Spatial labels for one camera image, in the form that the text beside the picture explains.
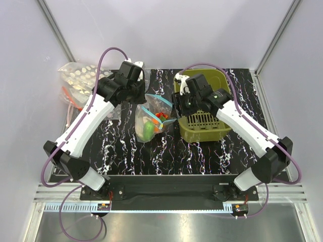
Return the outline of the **green leafy red toy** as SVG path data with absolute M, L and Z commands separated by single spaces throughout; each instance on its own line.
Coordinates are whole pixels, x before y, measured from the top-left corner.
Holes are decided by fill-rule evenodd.
M 156 113 L 155 116 L 161 121 L 161 122 L 165 122 L 169 116 L 163 112 L 159 112 L 159 113 Z

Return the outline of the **clear blue-zipper bag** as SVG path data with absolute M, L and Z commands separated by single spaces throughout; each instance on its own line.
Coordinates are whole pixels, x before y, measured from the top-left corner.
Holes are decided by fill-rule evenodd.
M 135 111 L 135 120 L 136 117 L 140 114 L 145 115 L 149 118 L 149 121 L 154 123 L 154 127 L 162 128 L 163 131 L 165 128 L 177 120 L 176 116 L 172 114 L 173 104 L 166 100 L 165 98 L 161 97 L 160 95 L 155 94 L 145 94 L 146 102 L 144 104 L 140 104 L 137 106 Z M 165 122 L 161 122 L 156 116 L 156 113 L 163 112 L 169 116 L 169 118 Z M 140 143 L 147 143 L 150 142 L 155 135 L 159 133 L 154 133 L 150 140 L 145 140 L 144 138 L 139 138 L 136 135 L 137 141 Z

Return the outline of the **green vegetable toy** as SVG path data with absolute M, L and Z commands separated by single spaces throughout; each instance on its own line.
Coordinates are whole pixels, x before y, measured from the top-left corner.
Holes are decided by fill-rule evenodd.
M 145 140 L 150 140 L 154 135 L 154 123 L 152 121 L 147 121 L 143 128 L 143 137 Z

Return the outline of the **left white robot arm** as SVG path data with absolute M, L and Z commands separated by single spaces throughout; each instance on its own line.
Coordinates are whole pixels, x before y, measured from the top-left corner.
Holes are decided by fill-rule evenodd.
M 109 181 L 94 170 L 88 161 L 81 159 L 82 152 L 104 117 L 124 101 L 143 99 L 145 74 L 124 75 L 114 73 L 108 77 L 97 78 L 89 101 L 72 125 L 56 141 L 46 141 L 43 146 L 48 158 L 41 170 L 41 183 L 51 188 L 44 180 L 44 172 L 52 163 L 68 175 L 64 181 L 72 180 L 87 186 L 99 200 L 109 194 Z

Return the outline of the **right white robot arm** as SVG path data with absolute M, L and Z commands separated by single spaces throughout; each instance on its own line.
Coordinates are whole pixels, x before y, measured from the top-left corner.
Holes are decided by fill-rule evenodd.
M 172 103 L 178 117 L 190 116 L 202 110 L 223 121 L 242 137 L 256 154 L 258 160 L 238 174 L 224 189 L 223 200 L 232 197 L 240 200 L 247 190 L 259 184 L 271 183 L 289 164 L 293 143 L 280 139 L 235 105 L 233 97 L 224 89 L 172 94 Z

